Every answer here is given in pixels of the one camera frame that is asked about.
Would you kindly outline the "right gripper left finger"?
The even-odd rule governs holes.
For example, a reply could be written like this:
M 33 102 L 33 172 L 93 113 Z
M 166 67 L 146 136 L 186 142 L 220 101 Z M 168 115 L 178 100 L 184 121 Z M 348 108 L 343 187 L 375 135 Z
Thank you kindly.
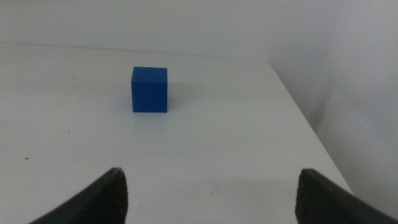
M 128 191 L 125 173 L 113 167 L 81 192 L 34 220 L 42 224 L 126 222 Z

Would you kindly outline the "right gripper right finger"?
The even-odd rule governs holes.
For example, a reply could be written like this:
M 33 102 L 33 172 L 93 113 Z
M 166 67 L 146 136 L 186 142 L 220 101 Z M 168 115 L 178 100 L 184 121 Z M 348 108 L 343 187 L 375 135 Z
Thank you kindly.
M 299 224 L 397 224 L 315 169 L 302 169 L 295 204 Z

